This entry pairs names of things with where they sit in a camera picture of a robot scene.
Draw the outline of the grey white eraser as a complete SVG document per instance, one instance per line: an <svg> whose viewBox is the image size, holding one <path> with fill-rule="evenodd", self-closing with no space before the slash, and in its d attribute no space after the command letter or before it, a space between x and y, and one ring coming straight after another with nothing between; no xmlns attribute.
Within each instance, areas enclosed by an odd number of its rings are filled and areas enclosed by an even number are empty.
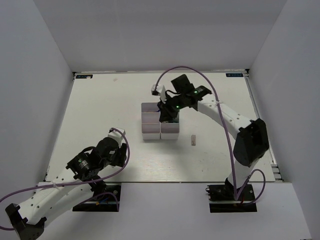
<svg viewBox="0 0 320 240"><path fill-rule="evenodd" d="M192 145L192 146L195 146L195 145L196 145L196 135L195 135L195 134L193 134L193 135L191 136L191 145Z"/></svg>

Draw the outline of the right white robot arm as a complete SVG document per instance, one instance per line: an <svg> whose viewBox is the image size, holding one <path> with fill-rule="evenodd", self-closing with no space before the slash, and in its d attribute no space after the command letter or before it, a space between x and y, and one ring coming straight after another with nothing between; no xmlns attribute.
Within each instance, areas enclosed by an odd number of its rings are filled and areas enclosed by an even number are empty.
<svg viewBox="0 0 320 240"><path fill-rule="evenodd" d="M225 192L229 198L238 199L255 165L270 148L266 123L260 118L252 120L237 113L218 99L214 89L203 85L194 87L185 74L171 83L175 89L172 96L170 90L158 83L151 88L152 95L159 97L159 121L172 121L180 110L192 108L223 127L231 158Z"/></svg>

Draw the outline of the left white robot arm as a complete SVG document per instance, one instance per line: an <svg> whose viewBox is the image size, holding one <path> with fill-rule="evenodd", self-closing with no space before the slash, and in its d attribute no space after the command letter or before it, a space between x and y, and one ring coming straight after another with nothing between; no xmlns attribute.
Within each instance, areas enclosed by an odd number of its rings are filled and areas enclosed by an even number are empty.
<svg viewBox="0 0 320 240"><path fill-rule="evenodd" d="M128 162L125 132L113 129L107 137L79 152L48 185L32 197L5 209L13 230L21 240L36 240L53 220L78 204L114 199L115 191L99 177L107 166L123 168Z"/></svg>

